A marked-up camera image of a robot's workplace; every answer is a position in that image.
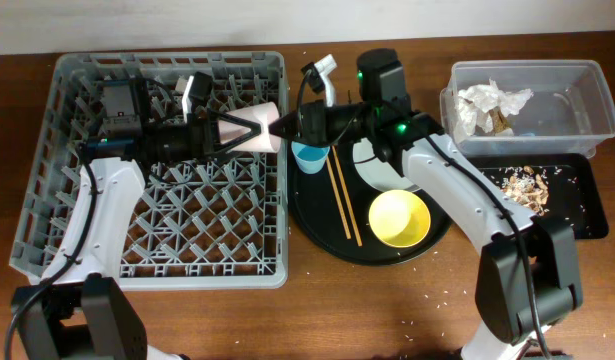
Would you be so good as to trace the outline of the wooden chopstick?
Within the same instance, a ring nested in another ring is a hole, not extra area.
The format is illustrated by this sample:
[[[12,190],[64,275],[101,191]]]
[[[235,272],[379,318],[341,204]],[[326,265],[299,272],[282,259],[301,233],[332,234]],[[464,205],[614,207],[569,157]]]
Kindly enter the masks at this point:
[[[335,198],[335,201],[336,201],[338,212],[339,212],[339,215],[340,215],[340,218],[341,218],[341,222],[342,222],[342,226],[343,226],[343,231],[345,233],[346,239],[349,240],[349,239],[351,239],[351,232],[350,232],[350,229],[349,229],[348,221],[346,219],[346,214],[345,214],[345,211],[344,211],[344,208],[343,208],[342,200],[341,200],[341,197],[340,197],[340,194],[339,194],[339,191],[338,191],[338,186],[337,186],[337,183],[336,183],[336,178],[334,176],[333,168],[332,168],[332,165],[331,165],[331,162],[330,162],[330,159],[329,159],[328,155],[326,156],[326,168],[327,168],[328,176],[329,176],[329,179],[330,179],[330,182],[331,182],[331,186],[332,186],[332,189],[333,189],[334,198]]]
[[[346,205],[347,205],[347,208],[348,208],[348,212],[349,212],[349,215],[350,215],[350,221],[351,221],[353,233],[354,233],[354,236],[355,236],[355,239],[356,239],[356,243],[357,243],[358,247],[362,247],[363,246],[363,242],[362,242],[362,239],[361,239],[361,236],[360,236],[360,233],[359,233],[359,229],[358,229],[358,225],[357,225],[357,222],[356,222],[356,219],[355,219],[355,214],[354,214],[352,203],[351,203],[351,200],[350,200],[350,197],[349,197],[349,193],[348,193],[348,189],[347,189],[347,184],[346,184],[344,173],[342,171],[342,167],[341,167],[341,164],[340,164],[337,147],[333,146],[332,147],[332,151],[333,151],[333,157],[334,157],[334,161],[335,161],[336,168],[337,168],[337,171],[338,171],[338,175],[339,175],[339,178],[340,178],[340,183],[341,183],[343,195],[344,195],[345,202],[346,202]]]

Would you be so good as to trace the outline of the white paper napkin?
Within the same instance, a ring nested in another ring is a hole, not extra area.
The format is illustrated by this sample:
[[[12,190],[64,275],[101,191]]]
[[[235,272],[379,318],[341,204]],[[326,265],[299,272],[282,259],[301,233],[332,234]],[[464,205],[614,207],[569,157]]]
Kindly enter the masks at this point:
[[[459,90],[455,105],[458,119],[453,126],[454,140],[461,143],[475,136],[513,136],[510,117],[518,115],[533,95],[530,89],[517,92],[503,91],[492,79],[489,79],[488,84],[473,85]],[[488,114],[496,107],[500,108],[511,126],[510,130],[500,134],[493,133],[492,119]]]

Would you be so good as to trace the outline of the peanut shell food scraps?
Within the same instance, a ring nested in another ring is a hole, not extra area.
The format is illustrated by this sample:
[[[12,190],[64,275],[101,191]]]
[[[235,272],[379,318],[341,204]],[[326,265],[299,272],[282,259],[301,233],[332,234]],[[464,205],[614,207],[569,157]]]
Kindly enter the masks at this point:
[[[530,166],[505,168],[500,188],[508,198],[539,216],[549,211],[548,186],[541,175]]]

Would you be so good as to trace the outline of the grey round plate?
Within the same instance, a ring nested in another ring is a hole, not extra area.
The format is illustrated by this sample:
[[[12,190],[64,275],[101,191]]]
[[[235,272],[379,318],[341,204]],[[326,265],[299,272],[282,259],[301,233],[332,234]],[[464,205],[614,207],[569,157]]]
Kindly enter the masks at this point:
[[[372,145],[367,139],[362,139],[353,145],[352,160],[361,179],[380,192],[419,190],[419,187],[410,180],[399,176],[391,165],[374,158]]]

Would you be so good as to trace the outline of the brown gold snack wrapper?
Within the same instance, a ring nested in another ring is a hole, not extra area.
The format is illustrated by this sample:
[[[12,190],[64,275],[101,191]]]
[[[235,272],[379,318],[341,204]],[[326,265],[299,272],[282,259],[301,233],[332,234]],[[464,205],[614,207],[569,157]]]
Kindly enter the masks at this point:
[[[499,107],[490,110],[488,114],[492,119],[494,134],[500,134],[511,129],[511,126]]]

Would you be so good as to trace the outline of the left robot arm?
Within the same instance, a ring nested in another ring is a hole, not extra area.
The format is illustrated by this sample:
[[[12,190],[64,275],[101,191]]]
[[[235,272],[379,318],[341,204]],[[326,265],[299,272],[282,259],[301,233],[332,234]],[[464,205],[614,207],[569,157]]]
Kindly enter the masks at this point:
[[[266,102],[227,113],[193,113],[207,99],[211,76],[190,76],[182,97],[183,123],[150,122],[149,78],[111,80],[103,85],[104,134],[81,142],[79,191],[58,254],[36,285],[19,287],[3,355],[20,338],[30,359],[167,359],[149,344],[140,317],[118,278],[127,228],[158,163],[226,161],[237,153],[264,152],[268,127],[279,119]]]

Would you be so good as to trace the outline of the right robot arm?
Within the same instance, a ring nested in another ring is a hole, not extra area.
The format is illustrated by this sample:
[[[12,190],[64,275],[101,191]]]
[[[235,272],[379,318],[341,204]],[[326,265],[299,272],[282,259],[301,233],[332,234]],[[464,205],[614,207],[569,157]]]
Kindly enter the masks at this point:
[[[356,66],[361,100],[338,105],[329,78],[333,57],[306,64],[301,85],[324,99],[299,100],[271,133],[314,147],[367,139],[379,161],[428,194],[461,228],[480,257],[475,302],[481,317],[461,358],[523,359],[533,346],[540,358],[553,358],[546,332],[583,303],[572,228],[504,194],[436,120],[413,109],[395,50],[367,51]]]

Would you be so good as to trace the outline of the yellow bowl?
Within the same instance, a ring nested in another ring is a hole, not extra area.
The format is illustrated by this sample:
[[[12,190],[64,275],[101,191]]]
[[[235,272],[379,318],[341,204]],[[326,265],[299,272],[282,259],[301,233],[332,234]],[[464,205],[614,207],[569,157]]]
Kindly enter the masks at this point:
[[[431,213],[425,202],[412,192],[390,190],[371,203],[368,220],[374,236],[393,248],[421,243],[431,229]]]

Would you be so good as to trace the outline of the light blue plastic cup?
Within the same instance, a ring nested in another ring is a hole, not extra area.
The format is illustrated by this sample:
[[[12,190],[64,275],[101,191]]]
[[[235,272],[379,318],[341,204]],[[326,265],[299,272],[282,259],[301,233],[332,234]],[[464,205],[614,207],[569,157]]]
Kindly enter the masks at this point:
[[[318,173],[328,157],[329,147],[313,147],[298,142],[291,143],[291,151],[299,170],[305,174]]]

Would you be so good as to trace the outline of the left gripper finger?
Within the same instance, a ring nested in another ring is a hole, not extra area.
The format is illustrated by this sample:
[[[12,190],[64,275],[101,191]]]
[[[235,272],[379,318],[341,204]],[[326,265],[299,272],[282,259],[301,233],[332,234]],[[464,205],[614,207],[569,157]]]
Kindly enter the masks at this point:
[[[217,110],[209,109],[207,111],[208,118],[217,124],[218,133],[221,136],[240,136],[251,131],[254,122],[259,123],[257,115],[260,109],[257,107],[247,107],[238,110],[221,113]],[[246,121],[245,125],[235,124],[228,121],[225,115],[230,115]]]
[[[260,131],[212,132],[207,140],[206,159],[225,160],[235,152],[257,152],[263,149]]]

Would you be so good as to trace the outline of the pink plastic cup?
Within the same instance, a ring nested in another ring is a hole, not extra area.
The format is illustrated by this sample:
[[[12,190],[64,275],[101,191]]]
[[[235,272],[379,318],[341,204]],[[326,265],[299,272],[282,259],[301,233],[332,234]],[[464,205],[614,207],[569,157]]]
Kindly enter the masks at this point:
[[[273,102],[262,103],[242,109],[227,112],[237,118],[257,123],[261,128],[261,134],[247,140],[234,148],[234,151],[277,153],[280,150],[282,139],[269,132],[269,125],[280,118],[277,106]],[[237,125],[220,119],[218,121],[219,139],[222,145],[245,135],[251,131],[243,125]]]

